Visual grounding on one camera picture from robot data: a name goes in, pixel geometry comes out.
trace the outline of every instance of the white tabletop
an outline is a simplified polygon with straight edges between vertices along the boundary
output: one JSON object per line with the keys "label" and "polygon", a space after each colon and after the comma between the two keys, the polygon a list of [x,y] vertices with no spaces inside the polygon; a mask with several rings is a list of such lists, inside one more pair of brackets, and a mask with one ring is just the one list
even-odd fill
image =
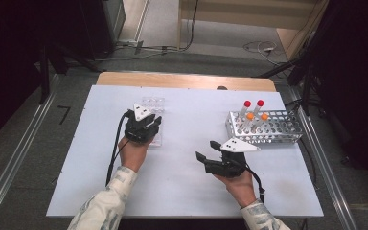
{"label": "white tabletop", "polygon": [[[205,172],[196,151],[219,160],[220,152],[210,148],[209,142],[229,139],[228,112],[240,110],[245,100],[255,103],[259,99],[265,102],[263,110],[285,109],[279,93],[99,85],[89,93],[47,216],[72,217],[88,198],[104,189],[119,121],[143,97],[165,98],[162,146],[149,148],[125,217],[240,217],[238,204],[220,181]],[[262,180],[264,204],[270,212],[280,217],[322,217],[298,145],[260,147],[245,156]],[[114,169],[119,165],[117,160]]]}

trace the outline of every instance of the white patterned sleeve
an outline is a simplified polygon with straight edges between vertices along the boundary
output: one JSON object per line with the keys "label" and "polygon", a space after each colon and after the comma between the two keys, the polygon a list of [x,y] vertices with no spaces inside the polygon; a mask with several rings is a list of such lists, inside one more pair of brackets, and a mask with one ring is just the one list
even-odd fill
{"label": "white patterned sleeve", "polygon": [[123,166],[118,167],[106,189],[82,205],[68,229],[118,229],[136,177],[135,171]]}
{"label": "white patterned sleeve", "polygon": [[241,214],[250,230],[289,230],[282,221],[276,219],[268,212],[259,199],[242,208]]}

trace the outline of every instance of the white bracket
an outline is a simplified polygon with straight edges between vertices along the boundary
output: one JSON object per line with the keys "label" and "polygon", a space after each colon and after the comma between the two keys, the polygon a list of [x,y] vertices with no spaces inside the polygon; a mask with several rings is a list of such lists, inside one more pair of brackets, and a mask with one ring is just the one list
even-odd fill
{"label": "white bracket", "polygon": [[134,109],[134,117],[136,118],[137,122],[142,121],[144,118],[146,118],[151,114],[150,109],[143,107],[139,104],[135,104],[133,106],[133,109]]}
{"label": "white bracket", "polygon": [[245,152],[245,151],[255,151],[260,150],[259,147],[253,146],[247,142],[244,142],[238,138],[232,137],[227,142],[220,146],[221,150],[231,151],[231,152]]}

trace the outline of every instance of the red cap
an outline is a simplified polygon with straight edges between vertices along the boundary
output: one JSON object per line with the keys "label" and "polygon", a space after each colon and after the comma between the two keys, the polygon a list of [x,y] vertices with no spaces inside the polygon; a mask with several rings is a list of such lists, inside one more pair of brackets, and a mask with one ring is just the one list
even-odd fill
{"label": "red cap", "polygon": [[263,100],[258,100],[258,106],[262,107],[265,104]]}
{"label": "red cap", "polygon": [[251,105],[252,103],[250,102],[250,101],[244,101],[244,106],[246,106],[246,107],[250,107],[250,105]]}

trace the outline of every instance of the hand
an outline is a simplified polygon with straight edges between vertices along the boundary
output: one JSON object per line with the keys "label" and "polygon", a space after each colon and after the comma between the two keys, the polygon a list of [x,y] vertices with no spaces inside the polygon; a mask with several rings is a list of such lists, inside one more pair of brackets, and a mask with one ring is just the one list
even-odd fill
{"label": "hand", "polygon": [[250,172],[244,171],[240,176],[234,178],[226,178],[215,174],[214,177],[226,185],[226,190],[234,197],[241,208],[256,201],[253,176]]}
{"label": "hand", "polygon": [[146,153],[150,143],[153,141],[151,138],[144,144],[129,141],[126,137],[123,137],[118,144],[119,150],[121,150],[121,163],[122,166],[128,167],[131,170],[138,172],[140,167],[146,158]]}

